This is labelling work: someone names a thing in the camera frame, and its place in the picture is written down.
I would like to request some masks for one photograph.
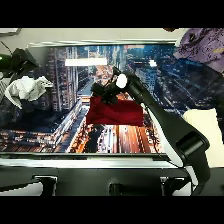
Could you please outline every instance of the wall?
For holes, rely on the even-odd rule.
[[[172,33],[162,28],[22,28],[17,36],[0,37],[11,51],[29,43],[72,40],[177,39],[182,29]],[[0,52],[8,50],[0,44]]]

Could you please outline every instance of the beige towel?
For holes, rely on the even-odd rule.
[[[185,112],[183,117],[208,139],[210,147],[206,151],[206,156],[209,166],[224,167],[224,145],[216,116],[215,109],[193,109]]]

